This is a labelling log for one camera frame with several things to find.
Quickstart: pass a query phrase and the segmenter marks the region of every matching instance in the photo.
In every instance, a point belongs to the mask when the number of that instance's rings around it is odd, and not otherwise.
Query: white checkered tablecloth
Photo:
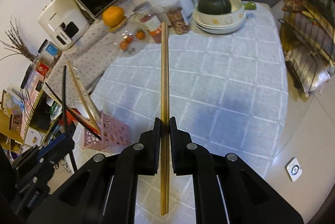
[[[147,44],[133,57],[107,68],[92,99],[130,126],[132,142],[160,116],[160,45]],[[170,116],[211,153],[234,152],[266,177],[287,111],[287,78],[279,35],[270,8],[257,4],[246,24],[231,35],[204,33],[169,37]],[[74,139],[79,142],[80,127]],[[74,155],[78,166],[96,151]],[[170,167],[170,213],[160,215],[160,174],[140,176],[135,223],[195,223],[191,176]]]

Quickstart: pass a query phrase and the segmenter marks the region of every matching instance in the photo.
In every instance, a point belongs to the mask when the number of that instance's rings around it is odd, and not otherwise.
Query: large orange
[[[103,22],[106,26],[114,27],[124,18],[124,10],[118,6],[110,6],[103,12]]]

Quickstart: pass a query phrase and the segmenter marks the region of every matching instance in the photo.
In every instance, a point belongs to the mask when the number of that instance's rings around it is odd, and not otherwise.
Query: pink plastic basket
[[[101,141],[85,129],[84,149],[90,148],[103,152],[119,153],[130,145],[129,126],[103,112],[100,114]]]

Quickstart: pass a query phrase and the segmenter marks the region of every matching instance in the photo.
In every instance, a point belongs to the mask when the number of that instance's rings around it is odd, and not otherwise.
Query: green pumpkin
[[[198,11],[205,14],[230,13],[232,5],[229,0],[199,0]]]

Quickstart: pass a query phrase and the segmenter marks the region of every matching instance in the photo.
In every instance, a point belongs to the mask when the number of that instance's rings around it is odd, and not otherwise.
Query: metal wire basket
[[[306,96],[335,73],[333,0],[284,0],[280,38],[287,68]]]

